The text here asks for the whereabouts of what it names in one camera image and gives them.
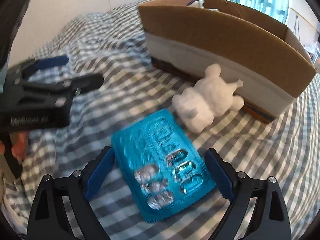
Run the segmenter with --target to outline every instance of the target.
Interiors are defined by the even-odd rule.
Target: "white toy figure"
[[[193,2],[192,4],[190,4],[189,6],[204,9],[203,4],[204,4],[204,0],[198,0],[198,1],[194,1],[194,2]]]
[[[200,133],[212,124],[214,117],[222,116],[229,109],[239,111],[244,105],[242,97],[233,95],[243,82],[227,84],[220,72],[218,64],[207,67],[205,78],[172,98],[172,106],[191,132]]]

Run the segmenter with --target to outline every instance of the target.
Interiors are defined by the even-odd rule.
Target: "checkered bedsheet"
[[[68,127],[31,132],[21,179],[14,185],[5,183],[6,197],[26,228],[42,176],[69,176],[82,169],[110,145],[114,132],[162,108],[173,112],[172,96],[191,85],[152,67],[136,3],[77,17],[35,56],[62,54],[70,58],[66,66],[39,71],[31,80],[50,83],[100,72],[105,82],[99,91],[74,98]],[[237,171],[257,179],[269,175],[278,179],[293,239],[303,234],[320,208],[319,91],[317,74],[270,125],[240,111],[215,118],[201,134],[185,130],[201,155],[214,147]],[[213,190],[169,219],[146,223],[117,163],[90,204],[112,240],[207,240],[228,207],[228,201]],[[68,199],[65,205],[75,236],[83,238]],[[243,235],[252,211],[253,203],[238,236]]]

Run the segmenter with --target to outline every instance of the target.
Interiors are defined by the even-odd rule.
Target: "brown cardboard box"
[[[315,76],[309,55],[286,25],[255,9],[204,0],[215,12],[186,6],[190,1],[139,6],[151,56],[197,78],[210,64],[220,64],[226,82],[244,81],[236,93],[244,97],[245,110],[270,123]]]

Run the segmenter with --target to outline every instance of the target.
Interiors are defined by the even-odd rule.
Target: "box flap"
[[[204,0],[204,7],[207,9],[215,8],[220,12],[224,12],[240,19],[251,22],[262,29],[272,33],[281,40],[287,31],[287,26],[272,17],[252,9],[242,4],[226,1],[226,0]]]
[[[316,73],[287,43],[248,21],[200,8],[148,4],[139,6],[146,32],[228,58],[266,77],[295,98]]]

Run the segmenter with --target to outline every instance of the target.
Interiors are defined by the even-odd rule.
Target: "blue blister pack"
[[[215,187],[204,161],[166,109],[115,133],[112,147],[147,222],[177,214]]]

